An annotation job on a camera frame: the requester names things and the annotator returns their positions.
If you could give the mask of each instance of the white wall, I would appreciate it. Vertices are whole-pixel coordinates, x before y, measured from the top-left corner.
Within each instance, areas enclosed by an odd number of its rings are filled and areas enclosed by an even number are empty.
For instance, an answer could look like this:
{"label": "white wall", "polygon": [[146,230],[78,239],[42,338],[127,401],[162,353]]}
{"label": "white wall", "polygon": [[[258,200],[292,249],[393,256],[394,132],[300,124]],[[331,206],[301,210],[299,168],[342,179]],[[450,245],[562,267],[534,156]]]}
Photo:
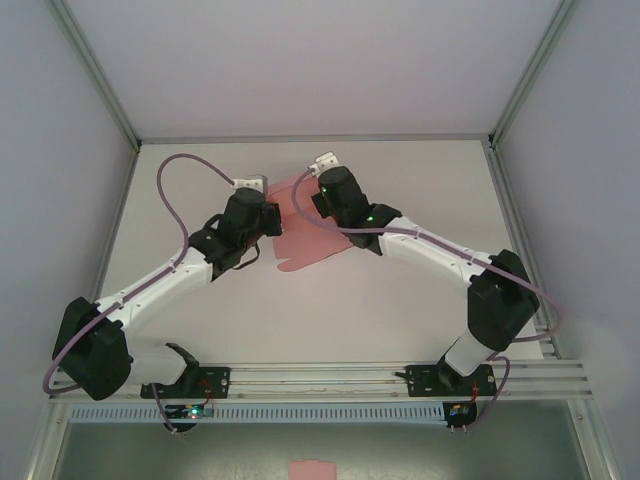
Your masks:
{"label": "white wall", "polygon": [[0,5],[0,478],[21,478],[65,305],[90,295],[129,149],[43,0]]}
{"label": "white wall", "polygon": [[568,312],[628,478],[640,474],[640,2],[585,0],[504,145],[544,281]]}
{"label": "white wall", "polygon": [[68,0],[149,137],[489,133],[558,0]]}

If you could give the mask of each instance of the pink object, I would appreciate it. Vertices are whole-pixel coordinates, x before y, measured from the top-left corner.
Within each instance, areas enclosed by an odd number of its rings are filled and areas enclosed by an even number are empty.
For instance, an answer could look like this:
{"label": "pink object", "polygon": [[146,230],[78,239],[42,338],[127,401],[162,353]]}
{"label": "pink object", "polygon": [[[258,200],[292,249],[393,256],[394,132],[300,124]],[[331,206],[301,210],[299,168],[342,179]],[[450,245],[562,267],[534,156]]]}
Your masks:
{"label": "pink object", "polygon": [[289,480],[336,480],[338,469],[333,462],[304,460],[289,463]]}
{"label": "pink object", "polygon": [[[299,177],[300,174],[296,174],[270,185],[267,195],[270,202],[280,206],[283,232],[273,239],[273,251],[277,259],[286,259],[278,265],[281,272],[294,272],[352,246],[341,233],[321,228],[298,215],[291,203],[291,188]],[[311,201],[311,196],[319,191],[315,178],[306,179],[298,188],[298,202],[307,214],[320,220]]]}

